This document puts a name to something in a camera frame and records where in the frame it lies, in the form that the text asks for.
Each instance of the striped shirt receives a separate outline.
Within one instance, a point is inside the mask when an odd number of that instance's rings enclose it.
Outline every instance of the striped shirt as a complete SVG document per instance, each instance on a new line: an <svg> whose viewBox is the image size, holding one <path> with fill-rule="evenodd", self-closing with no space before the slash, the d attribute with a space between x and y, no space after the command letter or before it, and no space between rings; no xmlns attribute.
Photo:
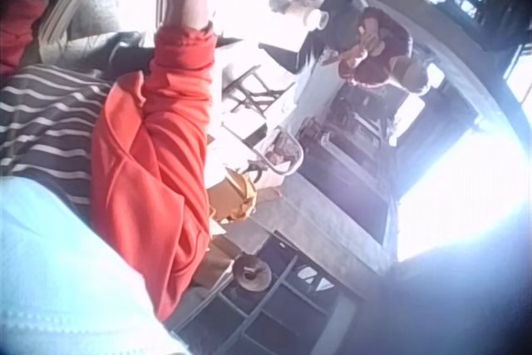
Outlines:
<svg viewBox="0 0 532 355"><path fill-rule="evenodd" d="M57 67L21 69L0 91L0 175L39 181L87 222L91 136L110 89Z"/></svg>

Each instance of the person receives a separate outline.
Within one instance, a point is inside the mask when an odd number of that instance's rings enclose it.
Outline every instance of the person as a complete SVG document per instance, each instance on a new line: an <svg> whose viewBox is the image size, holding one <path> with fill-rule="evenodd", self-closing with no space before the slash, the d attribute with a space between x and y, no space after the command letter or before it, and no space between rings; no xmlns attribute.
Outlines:
<svg viewBox="0 0 532 355"><path fill-rule="evenodd" d="M45 186L0 179L0 353L190 355L144 279Z"/></svg>
<svg viewBox="0 0 532 355"><path fill-rule="evenodd" d="M52 66L18 68L49 0L8 0L0 28L2 176L58 195L145 280L166 320L209 243L204 188L207 0L171 0L150 74L114 84Z"/></svg>
<svg viewBox="0 0 532 355"><path fill-rule="evenodd" d="M410 93L426 92L426 69L411 57L413 39L400 23L364 0L324 0L320 8L328 12L329 22L322 31L308 34L299 53L269 46L264 50L297 74L329 49L336 54L324 64L338 62L339 76L353 85L374 88L391 82Z"/></svg>

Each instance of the woman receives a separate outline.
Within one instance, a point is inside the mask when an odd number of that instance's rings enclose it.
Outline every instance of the woman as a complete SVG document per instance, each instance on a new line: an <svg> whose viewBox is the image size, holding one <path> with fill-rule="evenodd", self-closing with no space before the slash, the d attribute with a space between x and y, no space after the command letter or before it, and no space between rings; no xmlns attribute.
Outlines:
<svg viewBox="0 0 532 355"><path fill-rule="evenodd" d="M209 242L204 161L215 37L207 0L172 0L150 75L114 85L50 66L17 71L47 3L10 0L2 17L2 175L61 196L143 276L165 320Z"/></svg>

